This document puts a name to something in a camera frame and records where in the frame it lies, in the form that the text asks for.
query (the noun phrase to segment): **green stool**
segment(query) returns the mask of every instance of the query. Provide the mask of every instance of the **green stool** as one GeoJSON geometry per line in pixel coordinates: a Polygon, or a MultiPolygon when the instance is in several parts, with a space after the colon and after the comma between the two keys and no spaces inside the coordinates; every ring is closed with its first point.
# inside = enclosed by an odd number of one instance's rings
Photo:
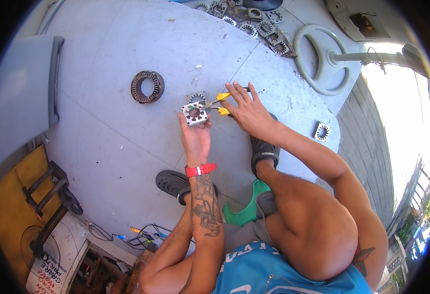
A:
{"type": "Polygon", "coordinates": [[[259,194],[270,191],[268,185],[263,181],[256,179],[253,183],[253,197],[250,203],[238,213],[232,213],[228,203],[223,206],[223,214],[225,215],[225,220],[227,223],[232,223],[238,226],[243,226],[244,224],[256,220],[256,196],[259,194]]]}

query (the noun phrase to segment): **yellow wooden board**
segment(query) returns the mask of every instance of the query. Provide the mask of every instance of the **yellow wooden board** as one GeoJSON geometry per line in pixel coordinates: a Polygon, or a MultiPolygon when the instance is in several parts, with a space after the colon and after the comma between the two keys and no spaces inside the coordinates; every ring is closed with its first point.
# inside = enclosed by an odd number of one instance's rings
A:
{"type": "MultiPolygon", "coordinates": [[[[41,145],[0,181],[0,246],[13,272],[23,285],[27,281],[32,260],[24,261],[21,253],[22,233],[33,225],[44,227],[61,202],[58,194],[50,199],[42,209],[44,221],[42,222],[25,202],[22,187],[30,188],[47,170],[47,156],[44,146],[41,145]]],[[[43,181],[32,194],[36,203],[39,203],[53,186],[51,176],[43,181]]]]}

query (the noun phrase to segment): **rusty stator core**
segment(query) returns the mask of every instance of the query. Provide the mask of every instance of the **rusty stator core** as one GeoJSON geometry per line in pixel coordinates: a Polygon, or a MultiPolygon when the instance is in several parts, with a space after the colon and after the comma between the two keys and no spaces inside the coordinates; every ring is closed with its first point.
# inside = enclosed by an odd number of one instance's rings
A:
{"type": "Polygon", "coordinates": [[[130,92],[132,93],[133,99],[140,104],[150,104],[163,95],[164,92],[164,80],[163,77],[154,71],[141,71],[132,80],[130,85],[130,92]],[[151,79],[153,81],[153,93],[146,96],[141,91],[141,84],[144,79],[151,79]]]}

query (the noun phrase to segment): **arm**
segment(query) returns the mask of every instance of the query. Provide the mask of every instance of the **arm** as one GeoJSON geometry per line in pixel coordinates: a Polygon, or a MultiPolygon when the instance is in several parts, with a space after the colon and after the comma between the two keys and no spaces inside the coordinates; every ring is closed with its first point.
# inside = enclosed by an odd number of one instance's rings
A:
{"type": "MultiPolygon", "coordinates": [[[[194,168],[207,163],[212,122],[188,127],[185,117],[178,114],[187,166],[194,168]]],[[[179,293],[210,293],[215,289],[220,270],[224,231],[222,214],[210,174],[189,178],[191,190],[190,220],[196,248],[189,278],[179,293]]]]}
{"type": "Polygon", "coordinates": [[[286,150],[333,187],[336,199],[348,209],[359,232],[353,264],[363,274],[370,288],[375,290],[386,263],[387,234],[359,180],[335,152],[274,121],[261,104],[253,85],[249,83],[248,87],[252,99],[239,84],[233,83],[232,86],[227,83],[226,88],[238,103],[238,108],[226,101],[222,104],[235,116],[244,131],[286,150]]]}

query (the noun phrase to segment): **pliers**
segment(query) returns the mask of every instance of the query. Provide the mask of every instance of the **pliers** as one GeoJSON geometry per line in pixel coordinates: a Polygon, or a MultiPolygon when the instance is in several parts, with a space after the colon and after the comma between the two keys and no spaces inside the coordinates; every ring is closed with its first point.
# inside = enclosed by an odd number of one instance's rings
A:
{"type": "MultiPolygon", "coordinates": [[[[250,92],[250,90],[247,86],[243,87],[243,89],[246,90],[247,92],[250,92]]],[[[220,101],[224,101],[226,98],[228,98],[230,96],[231,96],[230,92],[218,93],[215,100],[208,101],[208,102],[207,101],[200,101],[199,105],[201,105],[201,107],[205,108],[205,109],[218,109],[218,113],[221,116],[228,115],[229,117],[234,118],[234,116],[228,111],[228,109],[214,105],[215,103],[218,103],[220,101]]]]}

